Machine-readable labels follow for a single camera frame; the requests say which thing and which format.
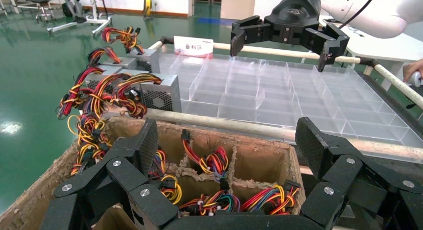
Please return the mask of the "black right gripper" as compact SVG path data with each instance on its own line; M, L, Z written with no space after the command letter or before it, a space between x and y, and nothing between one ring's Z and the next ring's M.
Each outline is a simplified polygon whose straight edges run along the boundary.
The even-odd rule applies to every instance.
M319 72L332 65L347 47L349 37L335 24L318 31L321 0L282 0L270 15L260 19L254 15L232 24L230 55L237 56L245 44L263 42L308 45L319 55Z

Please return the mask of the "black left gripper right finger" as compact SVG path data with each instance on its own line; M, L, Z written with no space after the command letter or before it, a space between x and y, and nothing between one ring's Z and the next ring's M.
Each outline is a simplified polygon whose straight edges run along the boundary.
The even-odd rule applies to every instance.
M363 155L346 138L323 133L307 117L297 121L295 143L318 180L300 214L330 230L349 203L384 220L385 230L423 227L423 187Z

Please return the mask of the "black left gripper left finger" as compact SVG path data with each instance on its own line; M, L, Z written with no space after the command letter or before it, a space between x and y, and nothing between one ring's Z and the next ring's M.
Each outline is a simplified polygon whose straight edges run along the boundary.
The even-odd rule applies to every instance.
M139 230L163 230L178 210L148 178L158 148L157 123L147 119L135 136L116 141L104 158L54 190L42 230L89 230L121 204Z

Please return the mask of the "person's bare hand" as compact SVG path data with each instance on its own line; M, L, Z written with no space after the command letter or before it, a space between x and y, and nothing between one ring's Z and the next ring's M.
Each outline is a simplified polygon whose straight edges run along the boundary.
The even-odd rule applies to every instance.
M404 82L407 82L415 72L419 72L421 77L423 76L423 59L403 66Z

